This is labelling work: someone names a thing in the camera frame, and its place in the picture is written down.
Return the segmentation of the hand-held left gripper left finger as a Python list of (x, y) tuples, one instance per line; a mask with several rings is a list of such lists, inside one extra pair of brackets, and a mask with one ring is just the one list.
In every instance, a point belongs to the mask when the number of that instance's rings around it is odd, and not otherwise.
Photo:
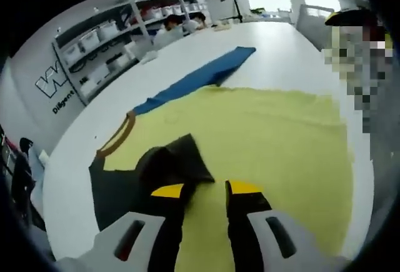
[(92, 249), (58, 260), (58, 271), (174, 271), (183, 237), (183, 183), (163, 186), (103, 229)]

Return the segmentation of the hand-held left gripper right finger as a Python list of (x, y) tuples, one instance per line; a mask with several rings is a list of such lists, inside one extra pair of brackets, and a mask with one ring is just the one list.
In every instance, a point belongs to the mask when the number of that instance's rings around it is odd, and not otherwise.
[(316, 270), (316, 245), (306, 229), (272, 209), (255, 185), (227, 180), (225, 187), (236, 271)]

